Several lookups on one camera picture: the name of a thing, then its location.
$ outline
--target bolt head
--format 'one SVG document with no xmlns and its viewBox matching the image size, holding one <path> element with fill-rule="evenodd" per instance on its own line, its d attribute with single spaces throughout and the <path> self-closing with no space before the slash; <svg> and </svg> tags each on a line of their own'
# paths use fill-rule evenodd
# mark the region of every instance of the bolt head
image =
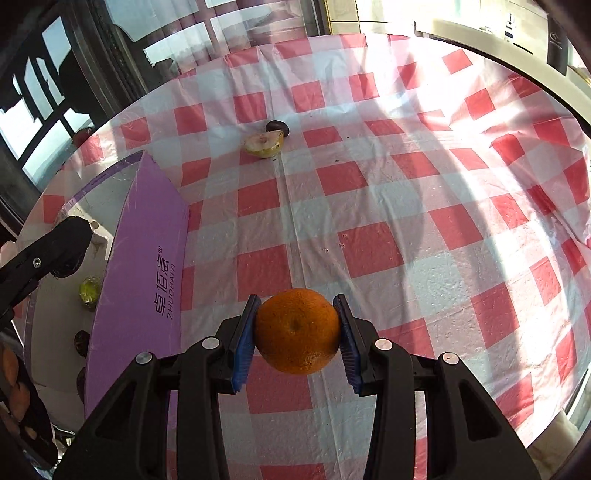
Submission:
<svg viewBox="0 0 591 480">
<path fill-rule="evenodd" d="M 141 352 L 135 356 L 135 362 L 140 365 L 149 364 L 152 361 L 152 354 L 150 352 Z"/>
<path fill-rule="evenodd" d="M 375 347 L 379 350 L 390 350 L 392 348 L 392 342 L 387 338 L 379 338 L 375 341 Z"/>
<path fill-rule="evenodd" d="M 207 350 L 213 350 L 220 345 L 220 341 L 215 337 L 207 337 L 203 340 L 203 342 L 201 342 L 201 345 Z"/>
<path fill-rule="evenodd" d="M 456 365 L 460 361 L 460 358 L 455 353 L 446 352 L 443 354 L 443 361 L 450 365 Z"/>
</svg>

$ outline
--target table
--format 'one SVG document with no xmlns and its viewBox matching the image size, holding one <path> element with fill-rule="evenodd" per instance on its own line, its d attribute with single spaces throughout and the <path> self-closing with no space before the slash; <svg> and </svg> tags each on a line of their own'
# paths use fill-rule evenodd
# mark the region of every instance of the table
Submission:
<svg viewBox="0 0 591 480">
<path fill-rule="evenodd" d="M 276 160 L 240 152 L 270 119 Z M 121 112 L 56 175 L 19 238 L 145 149 L 190 205 L 181 345 L 249 293 L 345 293 L 409 352 L 458 353 L 528 445 L 589 364 L 591 241 L 583 134 L 528 80 L 461 48 L 338 35 L 232 53 Z M 340 358 L 309 377 L 255 355 L 220 398 L 232 479 L 358 479 L 374 411 Z M 417 472 L 426 425 L 417 408 Z M 174 451 L 174 442 L 169 448 Z"/>
</svg>

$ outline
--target tablecloth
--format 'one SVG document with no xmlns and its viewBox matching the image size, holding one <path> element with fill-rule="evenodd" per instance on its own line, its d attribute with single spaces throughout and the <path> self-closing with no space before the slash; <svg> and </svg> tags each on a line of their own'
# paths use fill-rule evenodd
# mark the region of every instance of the tablecloth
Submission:
<svg viewBox="0 0 591 480">
<path fill-rule="evenodd" d="M 270 119 L 291 129 L 281 155 L 240 152 Z M 584 137 L 556 100 L 493 61 L 395 35 L 232 53 L 98 130 L 50 183 L 19 246 L 140 149 L 190 205 L 184 348 L 250 293 L 345 293 L 409 352 L 458 353 L 526 445 L 589 364 Z M 308 377 L 255 355 L 243 391 L 220 397 L 232 479 L 361 479 L 374 404 L 354 395 L 339 355 Z M 421 477 L 420 396 L 417 424 Z"/>
</svg>

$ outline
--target orange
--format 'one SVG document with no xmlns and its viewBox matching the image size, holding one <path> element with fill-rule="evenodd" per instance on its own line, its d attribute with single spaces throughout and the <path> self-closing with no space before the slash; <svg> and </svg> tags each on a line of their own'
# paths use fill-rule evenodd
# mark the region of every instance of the orange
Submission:
<svg viewBox="0 0 591 480">
<path fill-rule="evenodd" d="M 313 290 L 295 288 L 278 293 L 256 314 L 256 347 L 280 372 L 317 372 L 335 356 L 339 340 L 336 310 Z"/>
</svg>

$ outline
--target purple cardboard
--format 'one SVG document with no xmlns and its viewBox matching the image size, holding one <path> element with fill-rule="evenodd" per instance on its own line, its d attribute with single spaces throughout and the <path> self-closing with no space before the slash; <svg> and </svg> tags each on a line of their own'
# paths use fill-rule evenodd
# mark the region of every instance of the purple cardboard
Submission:
<svg viewBox="0 0 591 480">
<path fill-rule="evenodd" d="M 90 334 L 88 417 L 139 352 L 180 353 L 180 284 L 189 209 L 143 153 L 127 195 Z"/>
</svg>

